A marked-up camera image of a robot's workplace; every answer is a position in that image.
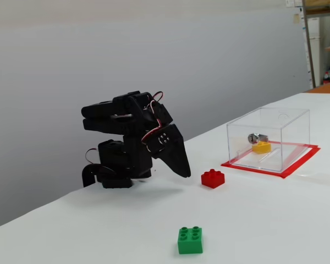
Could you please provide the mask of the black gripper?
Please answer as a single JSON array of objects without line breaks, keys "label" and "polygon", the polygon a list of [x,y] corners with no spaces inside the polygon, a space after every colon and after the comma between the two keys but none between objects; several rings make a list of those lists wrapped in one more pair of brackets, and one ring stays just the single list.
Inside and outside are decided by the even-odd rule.
[{"label": "black gripper", "polygon": [[145,145],[152,157],[160,158],[174,173],[183,177],[191,176],[184,139],[175,124],[165,126],[160,132],[145,139]]}]

